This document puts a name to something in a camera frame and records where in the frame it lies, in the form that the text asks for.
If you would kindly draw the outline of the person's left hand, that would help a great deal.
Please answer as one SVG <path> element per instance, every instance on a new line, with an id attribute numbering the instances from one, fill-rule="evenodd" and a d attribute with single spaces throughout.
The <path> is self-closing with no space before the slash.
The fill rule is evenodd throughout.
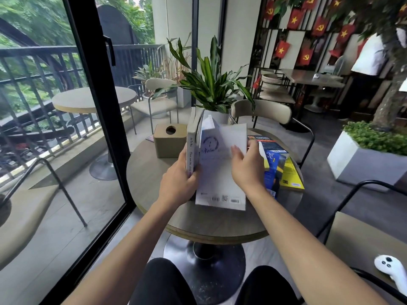
<path id="1" fill-rule="evenodd" d="M 189 201 L 196 191 L 187 189 L 188 178 L 185 145 L 177 161 L 162 176 L 158 201 L 172 211 Z"/>

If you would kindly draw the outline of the person's right hand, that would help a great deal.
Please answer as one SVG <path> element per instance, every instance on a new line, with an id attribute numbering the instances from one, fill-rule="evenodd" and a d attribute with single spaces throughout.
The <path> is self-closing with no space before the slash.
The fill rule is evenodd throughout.
<path id="1" fill-rule="evenodd" d="M 264 186 L 264 159 L 260 154 L 257 140 L 249 140 L 247 153 L 244 154 L 243 166 L 239 170 L 231 170 L 235 183 L 247 197 L 266 192 Z"/>

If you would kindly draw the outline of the white paperback book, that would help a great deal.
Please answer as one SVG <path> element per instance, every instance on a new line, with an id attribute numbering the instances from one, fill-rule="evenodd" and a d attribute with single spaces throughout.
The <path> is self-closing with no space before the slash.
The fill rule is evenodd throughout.
<path id="1" fill-rule="evenodd" d="M 247 126 L 218 124 L 208 115 L 201 125 L 201 173 L 195 195 L 196 205 L 245 211 L 246 195 L 234 182 L 231 173 L 232 146 L 246 154 Z"/>

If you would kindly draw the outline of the grey book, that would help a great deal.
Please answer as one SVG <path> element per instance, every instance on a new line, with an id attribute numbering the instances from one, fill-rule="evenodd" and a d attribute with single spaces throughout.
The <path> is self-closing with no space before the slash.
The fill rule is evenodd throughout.
<path id="1" fill-rule="evenodd" d="M 191 107 L 190 118 L 187 124 L 186 140 L 186 172 L 190 177 L 199 162 L 199 125 L 205 109 Z"/>

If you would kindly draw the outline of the person's left forearm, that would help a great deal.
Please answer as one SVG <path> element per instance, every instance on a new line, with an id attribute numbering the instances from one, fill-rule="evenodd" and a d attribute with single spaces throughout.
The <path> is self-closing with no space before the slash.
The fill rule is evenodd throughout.
<path id="1" fill-rule="evenodd" d="M 61 305 L 127 305 L 169 220 L 180 204 L 159 198 Z"/>

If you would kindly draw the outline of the person's right forearm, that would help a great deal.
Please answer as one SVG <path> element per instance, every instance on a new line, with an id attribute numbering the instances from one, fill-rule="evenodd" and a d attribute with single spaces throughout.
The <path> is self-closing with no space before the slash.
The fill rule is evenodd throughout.
<path id="1" fill-rule="evenodd" d="M 261 184 L 244 191 L 307 305 L 389 305 Z"/>

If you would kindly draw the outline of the blue book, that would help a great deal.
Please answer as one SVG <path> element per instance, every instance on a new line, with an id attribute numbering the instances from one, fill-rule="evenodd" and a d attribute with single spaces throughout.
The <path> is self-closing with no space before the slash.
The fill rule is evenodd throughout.
<path id="1" fill-rule="evenodd" d="M 258 142 L 265 165 L 264 185 L 267 191 L 276 199 L 289 153 L 271 140 L 259 140 Z"/>

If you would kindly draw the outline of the round grey table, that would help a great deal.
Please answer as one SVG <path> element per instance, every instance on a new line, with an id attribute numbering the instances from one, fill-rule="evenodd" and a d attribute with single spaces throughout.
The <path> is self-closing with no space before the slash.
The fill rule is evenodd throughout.
<path id="1" fill-rule="evenodd" d="M 162 175 L 176 158 L 158 159 L 153 142 L 143 139 L 127 163 L 127 182 L 136 206 L 145 214 L 157 200 Z M 250 201 L 246 210 L 181 205 L 166 225 L 166 231 L 180 238 L 203 244 L 236 245 L 268 236 Z"/>

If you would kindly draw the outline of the white plant pot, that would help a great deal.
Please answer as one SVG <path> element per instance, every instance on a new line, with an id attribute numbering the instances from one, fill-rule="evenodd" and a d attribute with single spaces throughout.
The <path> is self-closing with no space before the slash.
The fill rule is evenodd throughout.
<path id="1" fill-rule="evenodd" d="M 216 121 L 219 125 L 228 125 L 229 124 L 229 114 L 218 112 L 218 111 L 209 111 L 204 110 L 203 119 L 206 119 L 208 116 L 212 116 L 212 119 Z"/>

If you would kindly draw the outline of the beige tissue box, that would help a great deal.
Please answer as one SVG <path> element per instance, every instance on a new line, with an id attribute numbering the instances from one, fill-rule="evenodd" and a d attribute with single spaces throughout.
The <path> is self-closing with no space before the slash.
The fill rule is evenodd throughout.
<path id="1" fill-rule="evenodd" d="M 187 142 L 187 125 L 160 123 L 153 138 L 157 158 L 177 158 Z"/>

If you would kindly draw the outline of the yellow book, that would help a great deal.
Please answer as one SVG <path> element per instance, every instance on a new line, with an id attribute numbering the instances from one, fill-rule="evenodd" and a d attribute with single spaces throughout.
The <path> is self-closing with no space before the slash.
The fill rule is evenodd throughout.
<path id="1" fill-rule="evenodd" d="M 302 179 L 290 157 L 285 161 L 280 186 L 291 191 L 304 191 Z"/>

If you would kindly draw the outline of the green leafy potted plant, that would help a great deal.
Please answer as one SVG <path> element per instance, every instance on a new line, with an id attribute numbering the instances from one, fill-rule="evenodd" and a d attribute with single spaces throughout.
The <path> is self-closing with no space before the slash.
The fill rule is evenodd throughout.
<path id="1" fill-rule="evenodd" d="M 172 91 L 176 87 L 189 90 L 191 95 L 199 102 L 197 105 L 208 111 L 216 111 L 228 114 L 231 106 L 236 99 L 234 94 L 241 92 L 243 96 L 250 102 L 250 107 L 255 110 L 256 104 L 250 92 L 246 89 L 241 80 L 246 76 L 240 76 L 241 66 L 237 72 L 221 73 L 221 45 L 218 44 L 216 36 L 211 39 L 210 56 L 201 57 L 199 48 L 196 48 L 197 60 L 201 66 L 201 72 L 192 69 L 184 57 L 184 47 L 181 40 L 177 41 L 177 49 L 173 48 L 172 41 L 167 39 L 169 50 L 172 56 L 188 71 L 181 71 L 184 78 L 177 85 L 169 87 L 159 87 L 155 90 L 151 99 L 159 97 L 159 95 Z"/>

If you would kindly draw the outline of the stack of beige chairs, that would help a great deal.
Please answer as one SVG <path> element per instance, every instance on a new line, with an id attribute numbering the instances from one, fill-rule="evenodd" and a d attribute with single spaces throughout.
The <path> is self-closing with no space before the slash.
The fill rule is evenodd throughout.
<path id="1" fill-rule="evenodd" d="M 295 104 L 295 100 L 284 84 L 283 75 L 270 70 L 261 71 L 257 98 L 291 106 Z"/>

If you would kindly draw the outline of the black round table base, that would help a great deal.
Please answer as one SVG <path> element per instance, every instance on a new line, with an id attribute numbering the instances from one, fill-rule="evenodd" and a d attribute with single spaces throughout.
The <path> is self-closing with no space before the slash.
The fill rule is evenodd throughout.
<path id="1" fill-rule="evenodd" d="M 218 305 L 230 299 L 245 276 L 241 244 L 203 244 L 171 235 L 163 257 L 181 272 L 198 305 Z"/>

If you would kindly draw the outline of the person's left leg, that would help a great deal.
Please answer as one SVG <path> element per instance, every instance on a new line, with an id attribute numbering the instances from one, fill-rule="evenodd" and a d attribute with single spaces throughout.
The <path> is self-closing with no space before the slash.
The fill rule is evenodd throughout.
<path id="1" fill-rule="evenodd" d="M 163 257 L 150 260 L 130 298 L 129 305 L 197 305 L 176 265 Z"/>

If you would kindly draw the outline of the person's leg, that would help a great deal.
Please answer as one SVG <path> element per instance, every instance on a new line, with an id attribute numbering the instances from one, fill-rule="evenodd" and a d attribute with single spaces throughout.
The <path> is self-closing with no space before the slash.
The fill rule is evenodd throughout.
<path id="1" fill-rule="evenodd" d="M 258 266 L 248 275 L 234 305 L 300 305 L 290 283 L 273 267 Z"/>
<path id="2" fill-rule="evenodd" d="M 150 260 L 130 298 L 129 305 L 197 305 L 176 265 L 163 257 Z"/>

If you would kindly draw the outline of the grey background table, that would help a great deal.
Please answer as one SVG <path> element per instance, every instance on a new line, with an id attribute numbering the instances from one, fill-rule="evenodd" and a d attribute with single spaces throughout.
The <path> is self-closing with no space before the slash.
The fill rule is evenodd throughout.
<path id="1" fill-rule="evenodd" d="M 304 87 L 304 96 L 301 105 L 294 110 L 292 118 L 287 124 L 282 124 L 286 130 L 305 133 L 307 130 L 299 124 L 304 112 L 304 106 L 311 94 L 312 87 L 331 87 L 335 89 L 342 89 L 345 84 L 334 79 L 332 75 L 315 73 L 313 71 L 306 71 L 300 69 L 280 69 L 286 78 L 292 83 L 296 90 L 300 91 Z"/>

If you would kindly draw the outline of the balcony potted plants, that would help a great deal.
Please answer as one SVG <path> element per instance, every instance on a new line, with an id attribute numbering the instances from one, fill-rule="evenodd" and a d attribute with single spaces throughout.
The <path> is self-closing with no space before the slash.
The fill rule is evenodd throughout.
<path id="1" fill-rule="evenodd" d="M 191 34 L 192 32 L 189 32 L 185 42 L 181 42 L 182 55 L 186 63 L 188 63 L 188 66 L 191 66 Z M 178 40 L 181 39 L 167 38 L 167 40 L 171 42 L 173 49 L 179 53 L 180 49 L 178 46 Z M 134 78 L 140 80 L 144 85 L 150 78 L 165 78 L 179 85 L 180 81 L 185 78 L 183 71 L 191 71 L 189 67 L 185 66 L 171 54 L 168 42 L 159 44 L 154 57 L 157 59 L 157 65 L 153 65 L 153 59 L 151 57 L 148 63 L 145 61 L 145 64 L 135 71 Z M 185 108 L 191 106 L 190 91 L 179 88 L 177 90 L 177 97 L 179 107 Z"/>

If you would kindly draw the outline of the white square planter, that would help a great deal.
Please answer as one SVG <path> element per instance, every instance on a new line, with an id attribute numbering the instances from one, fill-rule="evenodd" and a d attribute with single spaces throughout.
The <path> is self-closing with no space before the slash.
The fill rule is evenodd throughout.
<path id="1" fill-rule="evenodd" d="M 336 181 L 356 185 L 378 180 L 396 185 L 407 181 L 407 156 L 362 148 L 342 131 L 330 151 L 327 162 Z"/>

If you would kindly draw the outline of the person's right leg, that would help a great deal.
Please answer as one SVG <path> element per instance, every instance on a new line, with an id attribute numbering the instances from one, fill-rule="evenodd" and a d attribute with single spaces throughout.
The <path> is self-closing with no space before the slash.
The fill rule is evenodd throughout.
<path id="1" fill-rule="evenodd" d="M 234 305 L 300 305 L 290 283 L 273 267 L 258 266 L 248 275 Z"/>

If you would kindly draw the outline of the round balcony table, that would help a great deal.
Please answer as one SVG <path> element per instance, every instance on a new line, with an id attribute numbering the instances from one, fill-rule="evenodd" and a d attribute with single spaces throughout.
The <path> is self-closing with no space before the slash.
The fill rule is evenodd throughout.
<path id="1" fill-rule="evenodd" d="M 115 87 L 120 108 L 129 107 L 136 101 L 136 92 L 130 88 Z M 89 87 L 82 87 L 60 92 L 53 96 L 52 103 L 55 109 L 78 114 L 96 114 L 96 106 Z M 100 155 L 89 167 L 90 175 L 98 180 L 117 180 L 117 174 L 110 153 Z"/>

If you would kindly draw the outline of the green shrub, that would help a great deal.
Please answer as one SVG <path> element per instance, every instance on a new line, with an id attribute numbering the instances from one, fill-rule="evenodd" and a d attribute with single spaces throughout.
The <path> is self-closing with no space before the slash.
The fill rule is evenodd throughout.
<path id="1" fill-rule="evenodd" d="M 361 148 L 407 156 L 407 134 L 384 132 L 365 121 L 347 122 L 346 132 Z"/>

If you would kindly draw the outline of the group of red flags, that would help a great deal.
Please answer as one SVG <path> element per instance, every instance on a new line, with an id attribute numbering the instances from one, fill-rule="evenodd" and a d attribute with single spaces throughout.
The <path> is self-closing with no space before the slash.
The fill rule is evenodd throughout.
<path id="1" fill-rule="evenodd" d="M 324 72 L 343 55 L 347 75 L 397 5 L 394 26 L 407 27 L 407 0 L 261 0 L 246 86 L 257 89 L 266 69 Z"/>

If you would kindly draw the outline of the tree trunk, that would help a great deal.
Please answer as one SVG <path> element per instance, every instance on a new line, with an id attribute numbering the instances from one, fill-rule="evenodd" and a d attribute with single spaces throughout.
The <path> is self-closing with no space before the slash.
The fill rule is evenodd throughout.
<path id="1" fill-rule="evenodd" d="M 372 127 L 380 132 L 391 132 L 404 99 L 398 93 L 407 78 L 407 34 L 405 40 L 400 40 L 397 26 L 391 26 L 384 29 L 380 36 L 386 56 L 392 65 L 392 81 L 375 112 Z"/>

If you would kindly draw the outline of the black balcony railing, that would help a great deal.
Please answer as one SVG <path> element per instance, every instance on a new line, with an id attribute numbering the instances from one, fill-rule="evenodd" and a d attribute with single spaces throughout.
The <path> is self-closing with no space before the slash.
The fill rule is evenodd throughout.
<path id="1" fill-rule="evenodd" d="M 0 179 L 55 156 L 100 127 L 96 113 L 62 112 L 54 95 L 88 87 L 76 46 L 0 48 Z"/>

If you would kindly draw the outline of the white handheld controller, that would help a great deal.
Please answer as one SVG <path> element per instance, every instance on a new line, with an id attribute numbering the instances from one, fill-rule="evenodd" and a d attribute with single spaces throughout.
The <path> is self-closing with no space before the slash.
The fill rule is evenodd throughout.
<path id="1" fill-rule="evenodd" d="M 407 272 L 397 258 L 389 255 L 379 255 L 374 259 L 374 265 L 377 270 L 389 275 L 395 282 L 399 292 L 407 297 Z"/>

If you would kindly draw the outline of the beige chair with black frame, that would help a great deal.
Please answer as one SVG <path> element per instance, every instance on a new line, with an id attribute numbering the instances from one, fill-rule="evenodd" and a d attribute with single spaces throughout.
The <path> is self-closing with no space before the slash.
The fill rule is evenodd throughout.
<path id="1" fill-rule="evenodd" d="M 179 122 L 178 96 L 176 94 L 178 85 L 176 82 L 165 78 L 150 78 L 146 80 L 145 88 L 150 92 L 150 96 L 131 104 L 130 107 L 149 117 L 151 133 L 154 133 L 152 117 L 157 114 L 171 113 L 171 111 L 176 110 L 177 122 Z M 176 95 L 175 102 L 168 97 L 168 93 Z"/>
<path id="2" fill-rule="evenodd" d="M 395 282 L 389 275 L 377 270 L 374 265 L 377 256 L 389 255 L 397 258 L 407 272 L 407 244 L 342 212 L 359 189 L 369 184 L 376 184 L 407 196 L 407 191 L 394 185 L 378 180 L 362 181 L 355 185 L 339 204 L 316 237 L 319 238 L 326 231 L 323 244 L 329 250 L 359 277 L 378 287 L 379 292 L 385 292 L 399 304 L 407 305 L 407 297 L 399 292 Z"/>
<path id="3" fill-rule="evenodd" d="M 253 127 L 249 128 L 249 132 L 254 133 L 254 135 L 260 135 L 270 138 L 271 140 L 274 140 L 280 147 L 282 147 L 289 154 L 293 162 L 297 164 L 298 168 L 301 169 L 315 141 L 315 134 L 313 133 L 312 129 L 305 125 L 304 123 L 292 117 L 292 111 L 286 105 L 266 100 L 254 100 L 254 103 L 255 108 L 253 109 L 252 107 L 253 105 L 249 100 L 238 100 L 234 102 L 231 106 L 230 112 L 228 113 L 229 116 L 228 123 L 237 124 L 239 117 L 248 117 L 248 116 L 255 117 Z M 266 118 L 277 123 L 281 123 L 282 125 L 286 125 L 288 128 L 291 125 L 291 123 L 294 123 L 295 125 L 299 125 L 303 130 L 305 130 L 305 132 L 309 132 L 312 135 L 312 139 L 302 159 L 300 159 L 297 153 L 291 150 L 282 140 L 280 140 L 273 133 L 261 130 L 259 128 L 255 128 L 258 117 Z"/>

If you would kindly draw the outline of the black sliding door frame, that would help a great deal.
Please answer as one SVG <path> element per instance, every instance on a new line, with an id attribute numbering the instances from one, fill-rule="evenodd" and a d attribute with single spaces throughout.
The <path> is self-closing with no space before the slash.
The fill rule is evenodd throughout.
<path id="1" fill-rule="evenodd" d="M 125 180 L 125 166 L 130 158 L 125 127 L 115 91 L 110 53 L 103 38 L 95 0 L 62 0 L 73 32 L 80 60 L 88 80 L 99 123 L 114 168 L 124 203 L 90 245 L 55 284 L 39 305 L 61 305 L 80 284 L 106 249 L 132 211 L 135 203 Z"/>

